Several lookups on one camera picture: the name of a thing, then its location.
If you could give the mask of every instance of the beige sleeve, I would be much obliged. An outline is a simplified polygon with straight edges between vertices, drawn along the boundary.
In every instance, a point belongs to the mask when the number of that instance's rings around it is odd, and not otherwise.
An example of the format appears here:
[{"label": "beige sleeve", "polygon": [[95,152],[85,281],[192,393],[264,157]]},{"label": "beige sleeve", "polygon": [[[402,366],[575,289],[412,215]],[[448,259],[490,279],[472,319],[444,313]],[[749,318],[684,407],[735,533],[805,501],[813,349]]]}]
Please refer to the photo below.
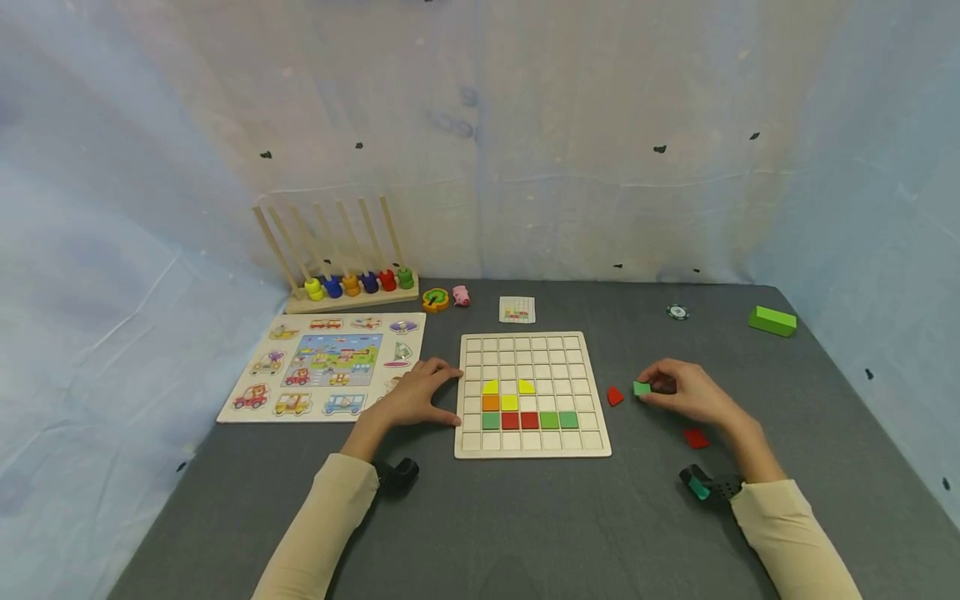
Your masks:
[{"label": "beige sleeve", "polygon": [[792,479],[745,484],[731,505],[780,598],[860,598],[843,559]]},{"label": "beige sleeve", "polygon": [[379,485],[370,463],[343,454],[327,457],[260,576],[253,600],[324,598],[340,554]]}]

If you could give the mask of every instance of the red tile piece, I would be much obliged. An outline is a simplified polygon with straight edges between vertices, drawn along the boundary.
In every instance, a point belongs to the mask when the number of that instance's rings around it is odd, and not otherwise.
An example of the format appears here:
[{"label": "red tile piece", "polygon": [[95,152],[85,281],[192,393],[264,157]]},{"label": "red tile piece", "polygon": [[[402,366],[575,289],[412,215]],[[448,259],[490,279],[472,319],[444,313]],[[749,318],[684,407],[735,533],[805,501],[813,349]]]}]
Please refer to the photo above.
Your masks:
[{"label": "red tile piece", "polygon": [[504,429],[519,429],[520,415],[517,413],[500,413],[500,424]]},{"label": "red tile piece", "polygon": [[520,413],[520,426],[524,429],[540,429],[537,413]]},{"label": "red tile piece", "polygon": [[705,436],[704,432],[699,429],[687,429],[684,432],[684,437],[686,438],[686,443],[694,450],[706,448],[710,445],[707,436]]},{"label": "red tile piece", "polygon": [[610,386],[607,390],[607,401],[610,403],[610,406],[616,406],[623,401],[623,395],[620,394],[620,391],[617,390],[615,386]]}]

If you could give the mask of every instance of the red triangle piece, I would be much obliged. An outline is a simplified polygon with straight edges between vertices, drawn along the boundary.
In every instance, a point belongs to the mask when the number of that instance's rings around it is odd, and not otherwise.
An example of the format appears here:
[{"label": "red triangle piece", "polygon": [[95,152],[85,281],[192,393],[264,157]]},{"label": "red triangle piece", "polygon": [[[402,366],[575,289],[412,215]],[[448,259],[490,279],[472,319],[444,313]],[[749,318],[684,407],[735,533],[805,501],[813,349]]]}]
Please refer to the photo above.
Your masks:
[{"label": "red triangle piece", "polygon": [[620,394],[620,391],[617,390],[615,386],[610,386],[607,390],[607,401],[610,403],[610,406],[616,406],[623,401],[623,395]]}]

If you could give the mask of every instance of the poker chip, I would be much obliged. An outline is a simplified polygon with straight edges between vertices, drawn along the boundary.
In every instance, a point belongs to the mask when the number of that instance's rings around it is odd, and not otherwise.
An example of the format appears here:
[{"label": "poker chip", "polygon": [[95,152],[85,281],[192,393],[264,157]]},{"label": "poker chip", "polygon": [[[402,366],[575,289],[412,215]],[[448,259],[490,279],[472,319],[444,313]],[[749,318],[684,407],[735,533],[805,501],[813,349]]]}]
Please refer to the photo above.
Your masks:
[{"label": "poker chip", "polygon": [[671,319],[677,321],[686,321],[690,318],[690,311],[686,310],[684,306],[679,304],[670,304],[666,307],[666,314],[670,315]]}]

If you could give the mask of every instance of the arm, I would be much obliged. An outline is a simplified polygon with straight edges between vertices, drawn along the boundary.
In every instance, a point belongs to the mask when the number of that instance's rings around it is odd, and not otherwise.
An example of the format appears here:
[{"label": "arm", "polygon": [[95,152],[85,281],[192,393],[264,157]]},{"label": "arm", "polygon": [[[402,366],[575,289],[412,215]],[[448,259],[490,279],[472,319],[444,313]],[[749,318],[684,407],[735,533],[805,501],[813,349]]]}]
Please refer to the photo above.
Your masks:
[{"label": "arm", "polygon": [[712,424],[724,434],[746,481],[731,501],[733,515],[781,598],[860,598],[843,560],[797,484],[787,479],[756,420],[698,365],[667,358],[637,379],[657,390],[643,396],[643,402]]},{"label": "arm", "polygon": [[383,437],[396,425],[424,421],[460,424],[430,403],[447,379],[462,373],[446,362],[422,361],[392,392],[357,420],[339,454],[331,454],[313,488],[260,576],[252,600],[323,598],[353,530],[373,502],[379,482],[371,465]]}]

